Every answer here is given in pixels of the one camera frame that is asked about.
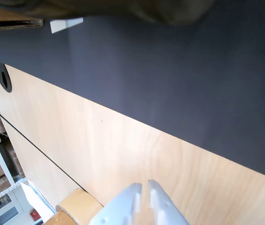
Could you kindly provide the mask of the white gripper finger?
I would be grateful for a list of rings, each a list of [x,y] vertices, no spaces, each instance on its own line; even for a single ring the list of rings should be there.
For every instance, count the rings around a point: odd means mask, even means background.
[[[133,183],[122,190],[90,221],[91,225],[132,225],[140,212],[142,184]]]
[[[148,181],[148,195],[149,207],[154,212],[156,225],[189,224],[157,181]]]

